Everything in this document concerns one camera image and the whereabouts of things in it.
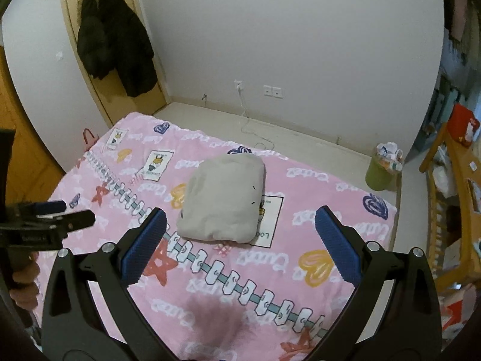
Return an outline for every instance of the wooden door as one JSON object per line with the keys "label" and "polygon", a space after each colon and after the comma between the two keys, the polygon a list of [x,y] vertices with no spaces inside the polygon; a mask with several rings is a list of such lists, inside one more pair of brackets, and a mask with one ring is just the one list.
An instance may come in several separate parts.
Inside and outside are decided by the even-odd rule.
{"label": "wooden door", "polygon": [[30,124],[11,81],[1,46],[0,128],[16,130],[7,174],[6,203],[48,200],[64,172]]}
{"label": "wooden door", "polygon": [[[140,20],[142,20],[136,0],[125,1],[140,17]],[[67,32],[69,33],[70,42],[74,49],[80,70],[92,93],[92,97],[97,103],[105,122],[107,122],[109,126],[112,126],[133,111],[152,115],[166,104],[161,85],[162,77],[159,74],[159,70],[157,70],[159,80],[155,87],[151,91],[137,97],[127,96],[116,70],[111,71],[102,80],[89,76],[77,54],[76,47],[78,29],[80,27],[82,0],[62,0],[62,6]]]}

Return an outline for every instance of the black coat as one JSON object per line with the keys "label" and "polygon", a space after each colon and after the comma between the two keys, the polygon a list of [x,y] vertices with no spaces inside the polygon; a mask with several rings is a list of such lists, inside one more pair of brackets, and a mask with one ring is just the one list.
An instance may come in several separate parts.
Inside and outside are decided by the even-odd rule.
{"label": "black coat", "polygon": [[77,53],[87,73],[99,79],[103,79],[115,67],[112,50],[97,9],[97,0],[82,0]]}
{"label": "black coat", "polygon": [[157,74],[142,22],[125,0],[99,0],[99,12],[127,95],[136,97],[150,91],[157,83]]}

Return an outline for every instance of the electrical outlet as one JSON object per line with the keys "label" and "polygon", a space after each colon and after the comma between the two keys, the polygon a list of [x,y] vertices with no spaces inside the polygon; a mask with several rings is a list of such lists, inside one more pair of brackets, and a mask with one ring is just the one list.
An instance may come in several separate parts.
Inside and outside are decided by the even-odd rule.
{"label": "electrical outlet", "polygon": [[234,85],[236,90],[243,90],[244,89],[244,80],[234,80]]}
{"label": "electrical outlet", "polygon": [[273,97],[278,97],[280,99],[283,98],[282,96],[282,88],[278,88],[276,86],[272,87],[272,96]]}
{"label": "electrical outlet", "polygon": [[272,87],[264,85],[264,96],[272,96]]}

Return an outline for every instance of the pink bedsheet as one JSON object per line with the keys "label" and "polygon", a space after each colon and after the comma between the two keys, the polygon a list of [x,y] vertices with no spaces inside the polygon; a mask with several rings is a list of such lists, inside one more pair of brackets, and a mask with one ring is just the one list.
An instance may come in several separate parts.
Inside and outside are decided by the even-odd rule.
{"label": "pink bedsheet", "polygon": [[[250,152],[265,163],[265,197],[251,245],[186,242],[176,233],[185,183],[204,159]],[[170,228],[129,291],[153,329],[180,359],[303,359],[345,306],[344,282],[314,229],[328,205],[343,224],[387,248],[396,208],[333,175],[270,150],[249,149],[138,113],[103,136],[62,179],[52,199],[68,212],[91,209],[93,227],[71,234],[74,253],[117,242],[151,208]],[[42,253],[43,295],[55,253]],[[98,287],[93,295],[109,333],[121,338]]]}

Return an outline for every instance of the red bag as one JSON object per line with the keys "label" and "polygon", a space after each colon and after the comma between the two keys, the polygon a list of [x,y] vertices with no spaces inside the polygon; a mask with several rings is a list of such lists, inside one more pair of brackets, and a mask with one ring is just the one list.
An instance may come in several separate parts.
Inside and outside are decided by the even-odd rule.
{"label": "red bag", "polygon": [[479,121],[474,117],[471,110],[456,103],[447,128],[454,141],[463,144],[465,147],[470,147],[474,133],[479,129]]}
{"label": "red bag", "polygon": [[93,133],[90,131],[90,129],[84,129],[84,141],[85,141],[84,152],[92,148],[97,143],[99,138],[100,138],[99,135],[95,137]]}

